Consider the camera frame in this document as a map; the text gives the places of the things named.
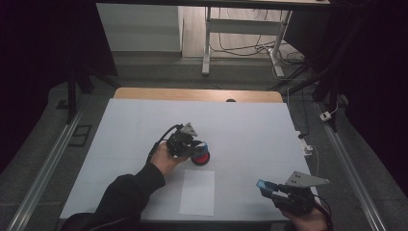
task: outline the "white tabletop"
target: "white tabletop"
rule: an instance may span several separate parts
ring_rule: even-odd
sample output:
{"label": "white tabletop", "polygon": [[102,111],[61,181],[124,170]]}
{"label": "white tabletop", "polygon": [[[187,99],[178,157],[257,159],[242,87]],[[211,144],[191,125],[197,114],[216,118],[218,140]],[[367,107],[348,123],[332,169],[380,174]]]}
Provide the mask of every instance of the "white tabletop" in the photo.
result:
{"label": "white tabletop", "polygon": [[[61,218],[94,212],[117,176],[136,174],[154,142],[172,125],[191,122],[210,163],[179,165],[142,213],[148,220],[280,220],[256,188],[258,179],[283,184],[309,169],[284,103],[225,103],[111,99]],[[214,214],[180,214],[186,170],[213,172]]]}

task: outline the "white paper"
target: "white paper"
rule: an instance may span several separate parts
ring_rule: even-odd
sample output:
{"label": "white paper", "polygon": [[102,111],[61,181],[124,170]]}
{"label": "white paper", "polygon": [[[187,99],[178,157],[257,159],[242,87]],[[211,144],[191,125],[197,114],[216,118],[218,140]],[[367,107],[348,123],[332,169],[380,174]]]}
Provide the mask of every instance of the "white paper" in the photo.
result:
{"label": "white paper", "polygon": [[185,170],[180,214],[214,215],[215,176],[213,171]]}

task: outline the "electrical cable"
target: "electrical cable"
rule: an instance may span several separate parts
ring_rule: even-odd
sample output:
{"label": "electrical cable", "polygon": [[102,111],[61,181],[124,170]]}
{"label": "electrical cable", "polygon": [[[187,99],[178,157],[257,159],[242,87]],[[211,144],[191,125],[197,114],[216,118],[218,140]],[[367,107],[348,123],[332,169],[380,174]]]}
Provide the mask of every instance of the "electrical cable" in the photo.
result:
{"label": "electrical cable", "polygon": [[336,101],[336,109],[335,109],[333,112],[331,112],[330,115],[336,113],[336,111],[337,111],[338,108],[339,108],[339,101],[337,100],[337,101]]}
{"label": "electrical cable", "polygon": [[321,196],[319,196],[319,195],[317,195],[317,194],[313,194],[313,195],[314,195],[315,197],[317,197],[318,199],[320,199],[321,201],[324,202],[325,206],[326,206],[327,209],[328,209],[329,215],[331,216],[331,215],[332,215],[332,211],[331,211],[331,208],[330,208],[329,203],[327,203],[327,201],[326,201],[323,197],[321,197]]}
{"label": "electrical cable", "polygon": [[291,106],[289,106],[289,88],[287,89],[287,93],[288,93],[288,109],[290,110],[291,109]]}
{"label": "electrical cable", "polygon": [[[218,18],[220,18],[220,16],[221,16],[221,8],[218,8]],[[266,13],[266,15],[265,15],[264,20],[267,20],[267,16],[268,16],[268,10],[267,10],[267,13]],[[222,46],[222,42],[221,42],[221,34],[218,33],[218,43],[219,43],[219,46],[221,47],[221,50],[216,50],[216,49],[214,49],[214,48],[211,46],[211,44],[210,44],[210,48],[211,48],[212,51],[215,51],[215,52],[224,52],[224,53],[231,54],[231,55],[236,55],[236,56],[253,56],[253,55],[257,55],[257,54],[261,53],[261,51],[263,50],[263,48],[262,48],[261,50],[260,50],[259,48],[257,48],[257,46],[259,46],[259,41],[260,41],[260,39],[261,39],[261,36],[258,37],[258,40],[257,40],[257,42],[256,42],[255,45],[243,46],[243,47],[235,47],[235,48],[224,48],[224,47]],[[265,45],[272,44],[272,43],[274,43],[274,41],[267,42],[267,43],[264,43],[264,44],[261,44],[261,45],[264,45],[264,46],[265,46]],[[256,49],[256,52],[255,52],[255,53],[238,54],[238,53],[230,52],[230,51],[233,51],[233,50],[242,50],[242,49],[247,49],[247,48],[252,48],[252,47],[254,47],[254,48]]]}
{"label": "electrical cable", "polygon": [[307,111],[306,111],[305,97],[304,97],[304,90],[303,89],[302,89],[302,104],[303,104],[303,112],[305,114],[306,128],[307,128],[307,132],[305,134],[303,134],[303,135],[307,136],[307,135],[309,135],[310,128],[309,128],[309,119],[307,117]]}
{"label": "electrical cable", "polygon": [[333,231],[334,230],[333,221],[332,221],[332,218],[331,218],[332,217],[332,212],[331,212],[331,208],[330,208],[329,203],[327,203],[327,201],[324,198],[322,198],[321,196],[318,196],[316,194],[313,194],[313,195],[315,197],[319,198],[321,201],[323,201],[326,204],[326,206],[327,206],[327,208],[329,210],[328,212],[327,212],[327,210],[325,208],[323,208],[317,202],[315,202],[315,208],[318,209],[324,215],[324,217],[326,219],[327,230]]}
{"label": "electrical cable", "polygon": [[318,176],[319,175],[319,165],[320,165],[319,152],[318,152],[318,149],[314,145],[310,145],[310,146],[316,150],[316,156],[318,157],[318,163],[316,166],[316,174],[315,174],[315,176]]}
{"label": "electrical cable", "polygon": [[174,128],[183,126],[181,124],[176,124],[171,126],[161,137],[160,139],[154,143],[152,149],[149,152],[149,155],[147,156],[146,162],[150,162],[150,159],[152,158],[154,152],[156,151],[157,147],[159,146],[159,144],[165,139],[165,137],[168,135],[168,133],[170,133]]}

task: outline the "hand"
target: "hand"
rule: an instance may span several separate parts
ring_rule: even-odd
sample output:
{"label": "hand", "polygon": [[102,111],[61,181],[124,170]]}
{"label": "hand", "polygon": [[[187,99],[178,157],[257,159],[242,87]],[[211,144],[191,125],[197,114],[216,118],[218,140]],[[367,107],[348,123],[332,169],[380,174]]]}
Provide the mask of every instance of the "hand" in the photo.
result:
{"label": "hand", "polygon": [[156,148],[156,151],[150,159],[150,163],[155,165],[163,176],[166,176],[171,173],[178,164],[187,161],[188,158],[189,157],[173,158],[168,152],[167,144],[162,142]]}
{"label": "hand", "polygon": [[304,216],[295,216],[287,211],[281,210],[282,215],[290,219],[297,231],[321,231],[327,230],[326,218],[318,209]]}

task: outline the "gray floor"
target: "gray floor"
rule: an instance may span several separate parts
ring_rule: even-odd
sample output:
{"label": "gray floor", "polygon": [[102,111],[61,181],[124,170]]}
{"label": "gray floor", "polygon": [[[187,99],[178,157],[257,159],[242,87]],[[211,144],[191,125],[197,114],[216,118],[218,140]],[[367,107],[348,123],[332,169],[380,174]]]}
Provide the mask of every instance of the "gray floor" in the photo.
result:
{"label": "gray floor", "polygon": [[[119,74],[116,80],[123,87],[265,90],[278,82],[271,74],[268,61],[212,61],[211,74],[208,77],[201,76],[200,61],[163,54],[115,54],[115,62]],[[286,74],[290,74],[294,67],[288,66],[284,70]],[[304,74],[299,78],[307,77],[308,75]],[[26,230],[55,230],[59,225],[59,215],[87,155],[108,100],[115,92],[115,89],[96,78],[92,78],[92,82],[95,84],[95,91],[89,97],[89,103],[79,122],[79,125],[91,126],[89,139],[83,147],[69,145],[66,148]],[[281,90],[298,82],[294,81]],[[295,127],[306,133],[307,124],[309,126],[309,135],[305,140],[319,152],[319,176],[331,181],[331,185],[318,188],[319,194],[326,198],[332,207],[336,230],[371,230],[319,120],[315,103],[310,96],[313,89],[314,86],[305,89],[303,96],[301,91],[291,95],[289,105]],[[66,100],[66,85],[60,85],[50,91],[49,104],[41,120],[0,176],[0,230],[6,230],[64,128],[66,110],[56,109],[61,100]],[[343,103],[337,115],[339,134],[388,230],[406,230],[407,198],[370,147],[348,123],[344,116]],[[71,144],[81,142],[81,138],[70,140]],[[315,172],[318,167],[317,153],[314,152],[313,156],[307,158],[307,162],[311,172]],[[272,230],[281,228],[281,224],[274,224]]]}

